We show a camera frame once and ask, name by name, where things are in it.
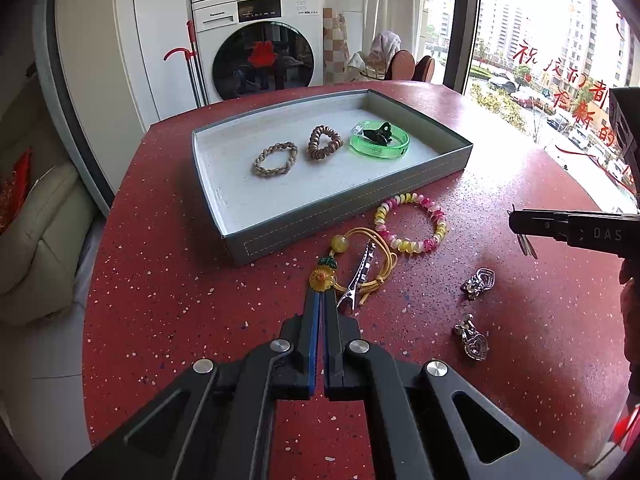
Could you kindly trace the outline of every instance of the washing machine door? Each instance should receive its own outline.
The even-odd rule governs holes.
[[[276,21],[251,22],[222,44],[211,68],[223,100],[308,86],[314,72],[311,46],[295,28]]]

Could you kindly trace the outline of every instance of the white curtain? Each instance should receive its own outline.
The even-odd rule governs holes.
[[[375,35],[391,30],[400,36],[401,48],[414,56],[420,36],[423,0],[364,0],[362,50],[369,53]]]

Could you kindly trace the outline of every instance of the gray tray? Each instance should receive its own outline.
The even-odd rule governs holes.
[[[361,155],[349,146],[351,129],[365,120],[389,121],[410,136],[400,158]],[[309,135],[326,124],[344,147],[310,160]],[[321,145],[327,138],[323,137]],[[255,158],[276,142],[298,147],[286,175],[252,173]],[[472,143],[426,115],[374,90],[336,92],[260,108],[193,132],[193,158],[202,190],[226,248],[238,265],[251,262],[357,215],[400,192],[462,170]],[[266,168],[282,165],[276,152]]]

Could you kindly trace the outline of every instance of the braided bracelet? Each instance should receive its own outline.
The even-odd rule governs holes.
[[[386,215],[393,208],[404,203],[415,203],[427,210],[431,222],[433,223],[433,228],[435,229],[431,238],[425,238],[421,242],[412,242],[408,239],[403,240],[402,238],[398,238],[388,230],[386,227]],[[378,231],[389,247],[396,251],[408,254],[428,253],[433,251],[442,243],[444,237],[447,235],[447,221],[443,211],[431,200],[425,198],[424,195],[418,195],[417,193],[404,193],[385,200],[376,211],[374,224],[376,225],[376,231]]]
[[[331,141],[322,150],[320,150],[319,149],[320,136],[322,135],[326,135],[327,137],[330,137]],[[321,160],[322,158],[325,158],[326,156],[329,156],[333,152],[338,150],[343,145],[343,143],[344,141],[335,130],[332,130],[328,126],[324,126],[324,125],[316,126],[314,130],[311,132],[311,137],[309,137],[309,146],[308,146],[309,156],[313,160]]]
[[[262,167],[262,163],[273,152],[281,152],[283,150],[291,150],[289,160],[286,161],[284,166],[279,168],[273,168],[272,170],[265,170]],[[298,147],[293,142],[278,142],[273,146],[269,146],[266,150],[262,150],[262,153],[255,159],[254,173],[260,176],[276,176],[289,173],[291,167],[296,163],[296,155],[298,154]]]

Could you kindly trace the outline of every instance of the black hair clip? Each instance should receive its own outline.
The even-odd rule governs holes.
[[[383,123],[377,130],[363,130],[362,134],[379,146],[387,146],[391,142],[391,124]]]

